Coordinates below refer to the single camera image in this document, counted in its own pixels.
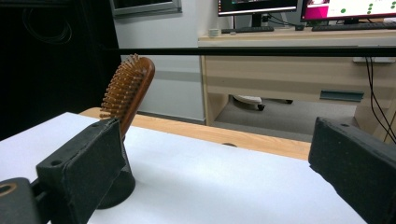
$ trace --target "dark background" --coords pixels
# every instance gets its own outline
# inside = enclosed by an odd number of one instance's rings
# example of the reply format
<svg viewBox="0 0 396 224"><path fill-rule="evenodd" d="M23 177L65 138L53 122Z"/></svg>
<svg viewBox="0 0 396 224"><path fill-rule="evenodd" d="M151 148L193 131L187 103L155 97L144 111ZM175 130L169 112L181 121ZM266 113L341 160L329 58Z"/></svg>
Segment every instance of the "dark background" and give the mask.
<svg viewBox="0 0 396 224"><path fill-rule="evenodd" d="M31 8L37 33L58 35L67 21L70 41L30 34L22 18ZM64 112L100 106L120 64L120 55L103 48L118 48L108 0L0 1L0 140Z"/></svg>

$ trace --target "gray floor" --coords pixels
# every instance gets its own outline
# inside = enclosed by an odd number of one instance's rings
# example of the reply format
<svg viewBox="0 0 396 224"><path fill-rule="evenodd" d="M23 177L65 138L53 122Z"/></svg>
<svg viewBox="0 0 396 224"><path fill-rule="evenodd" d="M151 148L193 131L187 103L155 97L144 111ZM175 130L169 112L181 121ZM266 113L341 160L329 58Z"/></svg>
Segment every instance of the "gray floor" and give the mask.
<svg viewBox="0 0 396 224"><path fill-rule="evenodd" d="M293 101L289 105L283 100L265 98L262 98L262 104L265 108L259 111L256 105L236 101L230 96L229 103L219 114L213 126L304 142L311 142L317 117L337 119L349 125L358 126L353 118L356 109L354 105L301 101Z"/></svg>

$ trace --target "small white object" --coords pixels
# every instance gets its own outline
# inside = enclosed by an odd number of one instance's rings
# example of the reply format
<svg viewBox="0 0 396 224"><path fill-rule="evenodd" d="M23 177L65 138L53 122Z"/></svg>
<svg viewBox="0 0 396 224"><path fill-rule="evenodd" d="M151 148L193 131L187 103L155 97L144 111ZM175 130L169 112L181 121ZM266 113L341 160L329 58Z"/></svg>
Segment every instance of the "small white object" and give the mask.
<svg viewBox="0 0 396 224"><path fill-rule="evenodd" d="M209 36L219 36L221 34L220 29L209 29Z"/></svg>

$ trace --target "white wall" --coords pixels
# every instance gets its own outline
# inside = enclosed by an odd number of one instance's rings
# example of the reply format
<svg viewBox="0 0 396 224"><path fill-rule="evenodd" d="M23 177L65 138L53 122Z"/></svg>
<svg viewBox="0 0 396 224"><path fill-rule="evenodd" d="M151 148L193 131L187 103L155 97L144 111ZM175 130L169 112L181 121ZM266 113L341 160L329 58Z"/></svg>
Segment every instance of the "white wall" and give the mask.
<svg viewBox="0 0 396 224"><path fill-rule="evenodd" d="M182 0L182 13L115 19L119 46L197 48L198 36L217 25L216 1ZM199 56L146 55L156 74L139 111L205 120Z"/></svg>

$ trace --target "black foam block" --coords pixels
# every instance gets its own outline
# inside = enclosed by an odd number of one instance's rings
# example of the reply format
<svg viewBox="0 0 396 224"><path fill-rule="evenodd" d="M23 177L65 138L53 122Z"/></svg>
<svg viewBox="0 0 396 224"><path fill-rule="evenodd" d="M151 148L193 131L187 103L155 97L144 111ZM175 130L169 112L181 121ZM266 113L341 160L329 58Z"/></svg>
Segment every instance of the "black foam block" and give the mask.
<svg viewBox="0 0 396 224"><path fill-rule="evenodd" d="M308 160L367 223L396 223L395 146L317 118Z"/></svg>
<svg viewBox="0 0 396 224"><path fill-rule="evenodd" d="M52 224L88 222L125 166L122 150L119 121L105 119L37 165L39 184L55 207Z"/></svg>

